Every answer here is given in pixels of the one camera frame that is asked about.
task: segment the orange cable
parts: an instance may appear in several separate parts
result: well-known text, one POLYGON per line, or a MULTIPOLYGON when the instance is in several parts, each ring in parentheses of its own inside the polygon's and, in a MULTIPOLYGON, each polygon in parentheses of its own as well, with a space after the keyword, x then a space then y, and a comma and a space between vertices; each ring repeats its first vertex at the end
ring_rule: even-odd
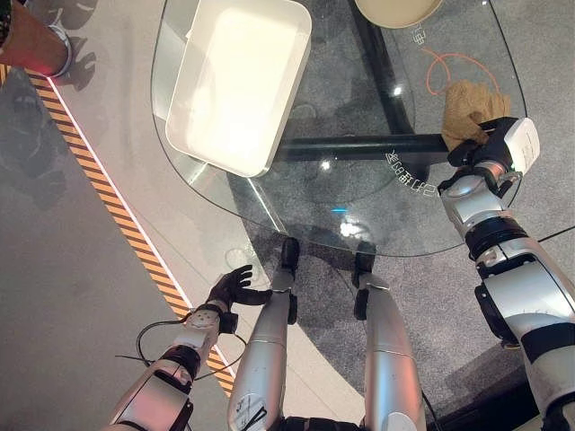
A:
POLYGON ((433 57, 435 57, 435 59, 433 60, 433 62, 429 65, 428 67, 428 72, 426 73, 426 80, 425 80, 425 84, 426 87, 428 89, 428 92, 434 96, 440 95, 443 91, 445 91, 445 89, 447 88, 447 86, 449 85, 449 83, 451 82, 451 73, 449 71, 449 66, 447 65, 447 63, 445 62, 444 58, 448 58, 448 57, 458 57, 458 58, 462 58, 464 60, 470 61, 471 63, 474 63, 475 65, 477 65, 478 67, 481 68, 481 70, 483 72, 485 72, 491 79, 491 82, 493 83, 493 86, 495 87, 495 91, 496 92, 500 92, 500 86, 497 83, 497 79, 495 78, 495 76, 490 72, 490 70, 487 68, 487 66, 485 66, 483 63, 479 62, 478 60, 476 60, 473 57, 469 57, 465 54, 462 54, 460 52, 448 52, 446 54, 442 54, 442 55, 438 55, 437 53, 435 53, 434 51, 432 51, 431 49, 427 49, 427 48, 422 48, 421 49, 424 52, 427 52, 428 54, 431 54, 433 57), (434 92, 433 90, 431 90, 431 87, 429 85, 429 78, 431 76, 431 72, 433 70, 433 67, 435 67, 435 65, 441 62, 441 64, 443 65, 444 69, 446 70, 446 75, 447 75, 447 84, 438 92, 434 92))

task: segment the white plastic container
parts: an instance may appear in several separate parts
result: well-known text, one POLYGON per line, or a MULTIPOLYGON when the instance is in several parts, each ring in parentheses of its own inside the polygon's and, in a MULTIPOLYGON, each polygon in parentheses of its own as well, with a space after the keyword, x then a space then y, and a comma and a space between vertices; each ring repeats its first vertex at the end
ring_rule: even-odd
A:
POLYGON ((356 5, 373 24, 404 29, 425 20, 441 2, 443 0, 356 0, 356 5))
POLYGON ((243 177, 273 161, 309 55, 290 0, 201 0, 165 132, 177 150, 243 177))

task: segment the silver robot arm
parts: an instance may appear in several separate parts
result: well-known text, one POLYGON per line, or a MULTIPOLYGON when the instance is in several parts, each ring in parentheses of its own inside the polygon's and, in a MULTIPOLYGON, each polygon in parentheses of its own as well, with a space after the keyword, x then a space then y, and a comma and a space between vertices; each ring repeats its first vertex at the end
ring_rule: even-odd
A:
POLYGON ((162 357, 153 362, 124 394, 110 424, 102 431, 182 431, 193 411, 190 392, 201 364, 220 333, 234 333, 237 314, 232 303, 259 305, 271 291, 246 289, 252 266, 224 275, 206 303, 183 323, 183 331, 162 357))
POLYGON ((191 385, 216 344, 220 316, 227 311, 221 301, 200 306, 162 357, 124 394, 103 431, 183 430, 193 411, 191 385))
POLYGON ((543 430, 575 430, 575 287, 501 200, 539 155, 537 133, 530 119, 489 127, 486 145, 452 157, 464 167, 439 186, 441 198, 482 278, 475 295, 486 321, 523 352, 543 430))

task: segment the glass table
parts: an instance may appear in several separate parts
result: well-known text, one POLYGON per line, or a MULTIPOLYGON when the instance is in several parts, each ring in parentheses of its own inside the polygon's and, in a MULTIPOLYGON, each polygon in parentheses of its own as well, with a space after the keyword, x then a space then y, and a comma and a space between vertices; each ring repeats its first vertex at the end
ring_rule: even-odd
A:
MULTIPOLYGON (((159 145, 172 167, 213 204, 299 239, 349 250, 367 241, 387 256, 459 245, 437 192, 454 172, 438 134, 446 86, 485 82, 509 94, 512 116, 526 115, 492 4, 445 0, 421 24, 388 30, 368 22, 353 0, 300 3, 313 20, 309 60, 270 170, 246 179, 182 154, 166 139, 197 6, 166 0, 151 95, 159 145)), ((510 203, 515 193, 506 196, 510 203)))

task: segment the yellow and black hazard tape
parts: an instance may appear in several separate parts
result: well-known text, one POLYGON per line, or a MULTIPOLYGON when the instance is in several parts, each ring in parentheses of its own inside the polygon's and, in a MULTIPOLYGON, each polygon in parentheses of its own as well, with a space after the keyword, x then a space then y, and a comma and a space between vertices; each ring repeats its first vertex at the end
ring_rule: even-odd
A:
MULTIPOLYGON (((9 66, 0 65, 0 86, 7 79, 9 71, 9 66)), ((148 274, 154 280, 164 296, 165 301, 178 317, 185 316, 190 310, 189 306, 182 298, 164 263, 156 255, 153 245, 148 242, 146 236, 141 232, 139 224, 126 208, 122 199, 120 199, 105 170, 100 166, 99 161, 92 153, 92 149, 83 140, 74 121, 68 116, 65 107, 62 105, 50 82, 42 75, 38 75, 30 70, 26 72, 30 77, 31 84, 36 89, 36 93, 41 98, 50 117, 52 117, 62 137, 68 144, 70 151, 78 163, 80 163, 80 166, 82 166, 86 177, 88 177, 88 180, 92 183, 102 203, 110 212, 118 228, 126 237, 126 240, 128 240, 132 250, 136 253, 142 265, 144 265, 148 274)), ((213 348, 209 353, 206 364, 212 372, 227 365, 216 348, 213 348)), ((234 387, 234 375, 225 369, 217 371, 214 376, 224 390, 224 394, 229 397, 234 387)))
POLYGON ((8 79, 8 72, 10 72, 10 67, 7 65, 0 65, 0 87, 4 85, 6 79, 8 79))

